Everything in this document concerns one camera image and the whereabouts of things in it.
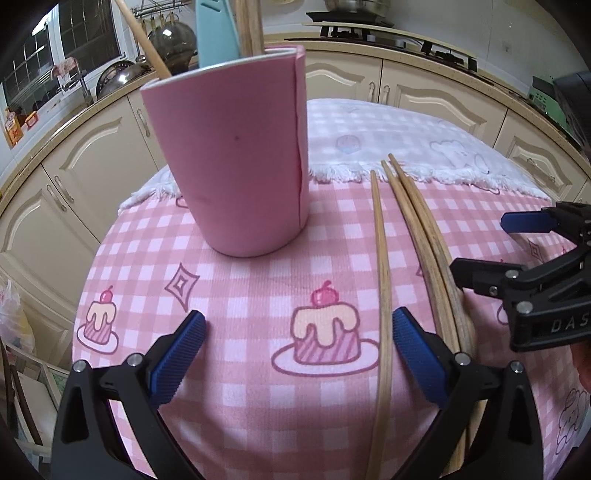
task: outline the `cabinet handle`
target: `cabinet handle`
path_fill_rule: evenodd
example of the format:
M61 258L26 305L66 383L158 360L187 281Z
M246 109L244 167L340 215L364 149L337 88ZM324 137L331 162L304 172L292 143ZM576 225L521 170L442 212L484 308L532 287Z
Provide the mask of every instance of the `cabinet handle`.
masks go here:
M60 178L56 175L53 179L56 181L57 188L59 188L64 197L66 197L66 200L70 203L74 203L74 197L70 195L66 188L61 184Z
M144 114L142 113L142 110L140 108L138 108L137 113L138 113L139 121L142 122L142 125L144 126L144 130L146 130L146 137L150 137L150 129L148 128L148 122L144 118Z
M374 101L374 91L375 91L375 83L369 82L368 102Z
M382 88L382 101L380 102L382 105L387 105L389 95L390 95L390 85L384 85L384 88Z
M539 170L540 172L542 172L544 175L546 175L550 180L552 180L552 183L556 184L556 177L554 177L553 175L550 175L549 173L546 173L544 170L542 170L541 168L539 168L538 164L533 159L528 158L527 159L527 163L529 163L534 168L536 168L537 170Z
M56 193L53 191L53 188L51 188L51 185L47 184L47 191L49 192L49 195L51 195L55 201L55 203L57 204L57 206L63 211L66 212L67 208L66 205L64 205L62 202L60 202L60 199L57 198Z

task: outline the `plastic bag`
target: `plastic bag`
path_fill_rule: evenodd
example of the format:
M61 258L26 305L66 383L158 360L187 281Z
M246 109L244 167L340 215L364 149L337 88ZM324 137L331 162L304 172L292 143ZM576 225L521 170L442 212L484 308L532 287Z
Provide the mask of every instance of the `plastic bag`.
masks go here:
M0 287L0 337L28 353L35 353L35 336L22 311L21 298L11 280Z

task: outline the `wooden chopstick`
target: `wooden chopstick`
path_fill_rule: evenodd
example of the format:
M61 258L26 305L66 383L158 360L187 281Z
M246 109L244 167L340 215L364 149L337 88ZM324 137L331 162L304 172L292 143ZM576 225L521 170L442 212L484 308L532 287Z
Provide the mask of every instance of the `wooden chopstick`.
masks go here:
M447 296L449 298L450 305L452 307L453 320L456 325L457 337L460 343L462 352L467 353L473 359L478 359L478 350L476 347L476 330L474 323L470 316L466 313L463 307L463 292L456 287L453 279L452 271L449 268L452 262L452 256L447 248L447 244L443 239L441 230L433 217L431 209L425 202L425 198L417 188L414 180L409 178L402 170L394 155L388 155L391 165L394 167L396 174L406 190L411 203L414 206L417 216L423 226L426 237L428 238L429 244L437 261L437 266L441 273ZM468 439L469 445L474 441L478 426L484 415L484 409L486 401L478 402L472 413L470 419L470 426L468 428Z
M261 3L259 0L235 0L236 29L243 57L264 53Z
M388 245L384 228L384 214L379 195L378 178L371 172L371 196L374 202L375 243L378 254L379 287L379 366L378 394L374 429L369 450L365 480L378 480L384 456L384 444L390 417L392 389L392 281L388 261Z
M384 160L382 160L382 168L386 173L390 187L398 201L400 211L408 226L408 231L413 240L415 251L417 252L418 261L421 265L423 277L425 278L425 285L427 287L427 295L431 304L431 311L433 312L433 319L435 320L435 330L452 352L458 352L460 350L460 343L457 338L456 326L453 321L452 307L449 298L447 297L441 272L437 267L437 261L435 260L429 241L426 238L427 235L423 230L417 212L415 211L407 192L404 190L400 179L394 176L392 170ZM456 450L450 458L446 473L454 472L462 466L465 452L466 434L464 433L456 446Z
M135 19L133 13L125 3L125 0L115 0L115 3L117 3L117 6L121 10L121 14L123 15L125 21L129 25L129 28L131 29L131 32L134 34L135 39L144 49L144 52L148 57L148 60L156 69L156 74L158 74L158 76L162 80L170 78L172 76L170 70L164 64L164 61L160 58L160 55L158 55L158 52L152 45L152 42L148 40L147 35L144 33L144 30L142 30L142 27L139 24L139 22Z

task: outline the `beige countertop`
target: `beige countertop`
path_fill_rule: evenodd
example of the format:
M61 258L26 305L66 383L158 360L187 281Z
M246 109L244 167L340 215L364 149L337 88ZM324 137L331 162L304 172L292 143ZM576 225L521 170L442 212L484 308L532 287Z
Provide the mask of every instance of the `beige countertop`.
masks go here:
M554 125L549 123L539 112L527 105L523 100L511 95L510 90L503 85L484 82L472 75L456 70L447 65L429 60L424 57L405 53L402 51L390 50L388 48L375 47L370 45L360 45L355 43L335 42L314 40L318 38L318 34L306 32L290 32L288 34L273 34L266 35L265 41L269 44L285 44L286 41L292 41L294 38L310 38L311 40L297 40L299 44L305 46L306 50L320 50L320 51L334 51L338 53L350 53L355 55L364 55L368 57L375 57L379 59L394 61L397 63L406 64L428 72L439 74L450 80L455 80L467 87L470 87L490 98L496 100L508 109L514 111L519 116L523 117L529 123L533 124L540 131L545 133L557 145L559 145L569 156L576 162L576 164L585 172L588 177L591 177L591 166L587 159L578 152L574 146L565 138L564 133L558 130ZM116 90L106 98L96 102L94 105L82 110L72 119L66 121L62 126L58 127L53 133L49 132L44 139L42 139L35 147L33 147L29 154L21 160L17 168L11 173L0 192L2 198L0 199L0 215L4 209L22 186L27 177L37 168L41 162L62 142L68 135L70 135L76 128L81 126L84 122L90 119L93 115L107 108L110 104L116 102L121 97L131 93L135 89L141 87L148 81L156 78L155 73L150 73L142 78L130 82L128 85Z
M14 171L8 176L4 185L0 187L0 192L2 193L2 198L0 199L0 215L4 212L8 203L25 182L27 177L68 135L93 115L96 115L112 103L155 78L157 78L157 76L152 72L134 80L133 82L129 82L127 85L114 91L105 98L95 102L90 107L84 108L82 111L80 111L80 109L75 110L72 118L65 119L61 125L57 125L52 131L48 132L43 139L29 150L27 155L18 163Z

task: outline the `blue gripper pad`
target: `blue gripper pad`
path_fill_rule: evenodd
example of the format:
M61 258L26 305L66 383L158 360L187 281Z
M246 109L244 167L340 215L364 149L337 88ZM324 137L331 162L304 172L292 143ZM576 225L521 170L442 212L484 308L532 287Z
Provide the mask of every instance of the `blue gripper pad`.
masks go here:
M558 221L548 212L509 212L501 217L501 228L506 233L549 233Z
M421 328L420 325L405 307L394 310L392 325L396 348L413 373L423 395L443 409L448 399L447 372L417 330Z
M190 312L181 326L182 330L177 330L173 334L176 338L162 356L162 360L151 369L148 386L150 403L154 407L169 403L173 399L205 340L207 327L201 312Z

